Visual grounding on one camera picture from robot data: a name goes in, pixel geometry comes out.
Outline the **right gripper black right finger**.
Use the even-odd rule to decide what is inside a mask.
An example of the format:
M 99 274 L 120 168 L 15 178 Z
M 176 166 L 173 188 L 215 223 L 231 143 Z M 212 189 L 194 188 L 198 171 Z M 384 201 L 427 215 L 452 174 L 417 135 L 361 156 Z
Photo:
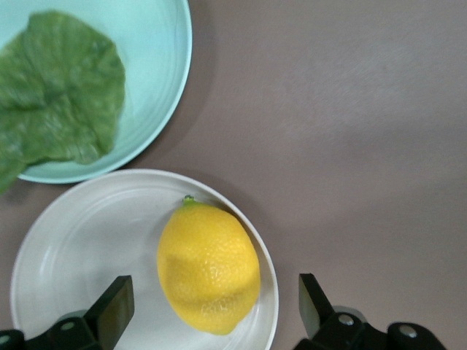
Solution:
M 323 292 L 316 277 L 302 273 L 298 278 L 298 307 L 307 337 L 297 349 L 359 349 L 363 322 L 344 309 L 337 311 Z

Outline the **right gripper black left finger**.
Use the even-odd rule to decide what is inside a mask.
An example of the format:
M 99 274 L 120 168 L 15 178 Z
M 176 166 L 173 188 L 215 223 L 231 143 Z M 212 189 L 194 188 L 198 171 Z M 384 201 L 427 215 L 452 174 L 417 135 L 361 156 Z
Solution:
M 113 349 L 134 315 L 130 276 L 118 276 L 82 315 L 55 323 L 47 332 L 52 349 Z

